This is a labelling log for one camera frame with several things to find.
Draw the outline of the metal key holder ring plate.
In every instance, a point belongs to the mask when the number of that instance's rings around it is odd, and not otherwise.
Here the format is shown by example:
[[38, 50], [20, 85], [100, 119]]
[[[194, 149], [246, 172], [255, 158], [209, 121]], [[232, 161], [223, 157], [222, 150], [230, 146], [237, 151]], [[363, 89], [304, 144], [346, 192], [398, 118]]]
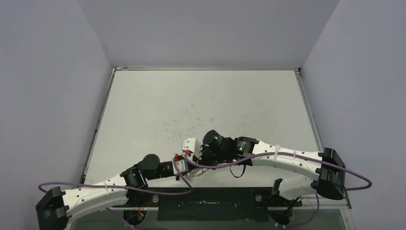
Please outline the metal key holder ring plate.
[[186, 179], [189, 181], [193, 181], [193, 179], [202, 176], [204, 173], [206, 173], [209, 169], [205, 168], [196, 168], [193, 169], [190, 173], [186, 175]]

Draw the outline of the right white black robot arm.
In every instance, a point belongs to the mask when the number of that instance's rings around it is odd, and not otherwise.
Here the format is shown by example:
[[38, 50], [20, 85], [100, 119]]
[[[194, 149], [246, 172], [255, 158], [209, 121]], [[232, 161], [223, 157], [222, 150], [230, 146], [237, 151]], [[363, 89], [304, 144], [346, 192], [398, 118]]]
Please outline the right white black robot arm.
[[255, 138], [223, 137], [210, 130], [203, 137], [201, 150], [193, 160], [206, 166], [236, 162], [238, 165], [267, 166], [296, 173], [297, 177], [275, 180], [271, 200], [278, 206], [310, 194], [331, 200], [344, 198], [346, 165], [331, 148], [298, 151]]

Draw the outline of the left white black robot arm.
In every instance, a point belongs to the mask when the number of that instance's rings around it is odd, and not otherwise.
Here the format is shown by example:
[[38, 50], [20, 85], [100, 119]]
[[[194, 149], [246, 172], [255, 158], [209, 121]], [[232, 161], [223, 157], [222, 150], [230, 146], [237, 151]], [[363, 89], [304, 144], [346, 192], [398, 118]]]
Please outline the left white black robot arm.
[[38, 186], [45, 195], [35, 206], [39, 229], [64, 230], [67, 225], [88, 214], [104, 208], [129, 204], [138, 206], [144, 194], [162, 196], [186, 195], [184, 192], [161, 192], [150, 189], [149, 180], [180, 177], [188, 187], [184, 177], [189, 172], [187, 161], [175, 155], [171, 161], [161, 162], [155, 154], [148, 154], [142, 161], [120, 174], [96, 184], [72, 183], [71, 189], [61, 189], [68, 182], [46, 182]]

